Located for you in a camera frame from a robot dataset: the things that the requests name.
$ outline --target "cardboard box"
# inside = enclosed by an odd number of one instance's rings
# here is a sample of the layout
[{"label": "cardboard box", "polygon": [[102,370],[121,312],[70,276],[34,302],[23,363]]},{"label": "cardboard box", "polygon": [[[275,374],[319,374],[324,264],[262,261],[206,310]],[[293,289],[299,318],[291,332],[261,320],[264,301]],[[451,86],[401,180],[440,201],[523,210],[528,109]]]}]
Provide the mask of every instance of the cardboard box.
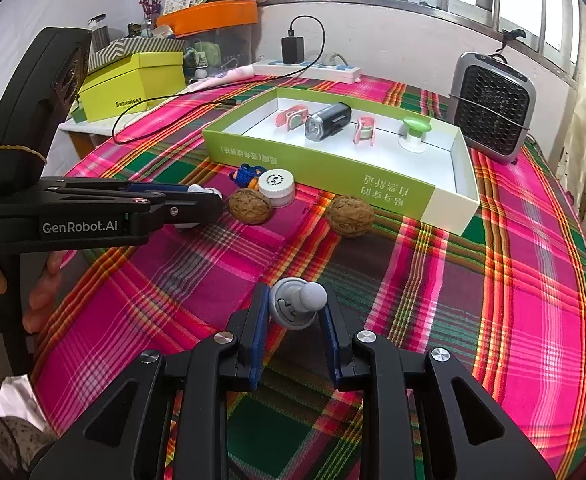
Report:
[{"label": "cardboard box", "polygon": [[183,52],[184,40],[166,38],[120,38],[89,57],[89,74],[138,52]]},{"label": "cardboard box", "polygon": [[[351,124],[322,142],[306,139],[305,127],[275,128],[275,115],[295,104],[309,113],[342,102],[353,109]],[[375,118],[375,145],[353,143],[360,116]],[[203,131],[209,158],[239,166],[284,168],[295,181],[340,195],[360,197],[371,205],[462,234],[480,205],[475,172],[462,132],[429,119],[427,150],[400,147],[403,119],[419,116],[402,108],[350,96],[276,88],[228,112]]]},{"label": "cardboard box", "polygon": [[[80,89],[80,101],[92,122],[119,116],[135,103],[185,87],[181,52],[141,52],[90,74]],[[161,101],[141,103],[130,113],[143,112]]]}]

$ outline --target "yellow shoebox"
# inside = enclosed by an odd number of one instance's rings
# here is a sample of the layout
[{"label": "yellow shoebox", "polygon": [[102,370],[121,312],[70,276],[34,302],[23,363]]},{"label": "yellow shoebox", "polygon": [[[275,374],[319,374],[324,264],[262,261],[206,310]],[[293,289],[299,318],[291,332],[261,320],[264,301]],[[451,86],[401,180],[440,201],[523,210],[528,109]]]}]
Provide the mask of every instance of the yellow shoebox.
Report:
[{"label": "yellow shoebox", "polygon": [[[186,87],[181,52],[140,52],[90,74],[80,89],[89,121],[119,116],[130,106]],[[162,100],[149,101],[129,113],[143,112]]]}]

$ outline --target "power strip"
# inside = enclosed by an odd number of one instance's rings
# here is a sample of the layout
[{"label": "power strip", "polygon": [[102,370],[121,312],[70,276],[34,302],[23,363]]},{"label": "power strip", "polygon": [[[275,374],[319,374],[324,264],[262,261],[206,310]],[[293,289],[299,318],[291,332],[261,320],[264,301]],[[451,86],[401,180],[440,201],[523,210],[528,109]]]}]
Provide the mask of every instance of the power strip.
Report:
[{"label": "power strip", "polygon": [[[295,70],[301,70],[309,66],[311,61],[305,61],[301,64],[284,64],[281,61],[259,61],[253,63],[255,75],[286,75]],[[359,83],[361,68],[345,64],[336,66],[327,66],[323,64],[313,65],[297,77],[308,77],[311,79],[321,79],[323,81],[335,81],[338,83]]]}]

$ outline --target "plaid tablecloth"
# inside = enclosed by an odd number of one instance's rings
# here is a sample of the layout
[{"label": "plaid tablecloth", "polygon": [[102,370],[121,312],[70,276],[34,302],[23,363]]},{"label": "plaid tablecloth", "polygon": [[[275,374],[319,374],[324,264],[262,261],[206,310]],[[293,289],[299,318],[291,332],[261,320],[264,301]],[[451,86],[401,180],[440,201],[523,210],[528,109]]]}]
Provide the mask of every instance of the plaid tablecloth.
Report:
[{"label": "plaid tablecloth", "polygon": [[[438,117],[445,109],[436,94],[381,79],[285,84]],[[179,98],[122,138],[169,124],[194,104],[271,86],[255,80]],[[207,160],[201,138],[222,113],[209,105],[151,139],[106,142],[71,174],[206,183],[227,197],[236,189],[230,168]],[[455,352],[565,478],[586,452],[584,238],[534,143],[516,166],[474,150],[472,160],[481,206],[462,236],[378,210],[370,234],[342,240],[323,218],[333,195],[297,186],[295,202],[262,226],[225,213],[187,232],[164,228],[143,247],[76,254],[86,272],[41,333],[34,372],[52,426],[66,430],[143,349],[192,348],[248,305],[256,282],[300,276],[333,285],[368,329],[401,348]],[[251,479],[358,478],[360,397],[333,391],[318,333],[271,326],[266,361],[259,389],[229,399],[232,460]],[[172,458],[170,444],[166,478]]]}]

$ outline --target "power adapter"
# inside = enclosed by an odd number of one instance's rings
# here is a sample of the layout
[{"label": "power adapter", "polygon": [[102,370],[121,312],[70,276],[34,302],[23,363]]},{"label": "power adapter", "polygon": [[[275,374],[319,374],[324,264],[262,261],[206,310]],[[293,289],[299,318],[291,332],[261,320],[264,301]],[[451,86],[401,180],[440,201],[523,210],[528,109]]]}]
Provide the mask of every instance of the power adapter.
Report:
[{"label": "power adapter", "polygon": [[304,38],[295,36],[292,28],[289,28],[289,36],[282,38],[282,62],[289,65],[304,63]]}]

